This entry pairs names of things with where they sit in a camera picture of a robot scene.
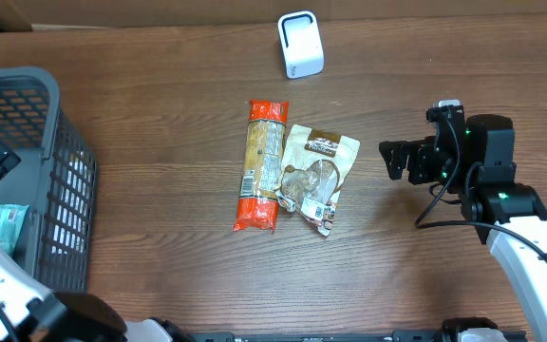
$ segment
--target white device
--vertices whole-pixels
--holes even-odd
[[[308,10],[282,16],[277,22],[286,75],[299,78],[324,69],[324,51],[315,15]]]

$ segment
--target clear plastic bag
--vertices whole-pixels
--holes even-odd
[[[282,159],[278,202],[297,211],[323,236],[332,228],[341,184],[356,160],[360,142],[294,125]]]

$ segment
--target gray plastic basket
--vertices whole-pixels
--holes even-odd
[[[30,205],[14,260],[52,289],[84,291],[98,166],[51,74],[0,69],[0,142],[21,158],[0,181],[0,203]]]

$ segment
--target pastry package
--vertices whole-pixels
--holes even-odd
[[[235,232],[249,227],[275,230],[275,189],[282,170],[288,110],[288,102],[251,100]]]
[[[341,185],[353,166],[360,142],[336,133],[294,125],[282,158],[276,195],[286,210],[297,211],[327,237]]]

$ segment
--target wooden table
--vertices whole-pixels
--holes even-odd
[[[417,231],[427,186],[391,181],[384,140],[432,134],[424,111],[514,120],[517,181],[547,207],[547,15],[321,24],[320,75],[284,75],[275,24],[0,34],[0,67],[58,80],[101,165],[89,291],[124,318],[187,331],[383,333],[525,318],[474,229]],[[361,141],[332,233],[281,212],[232,233],[248,101],[289,100],[289,125]],[[458,219],[440,204],[429,219]]]

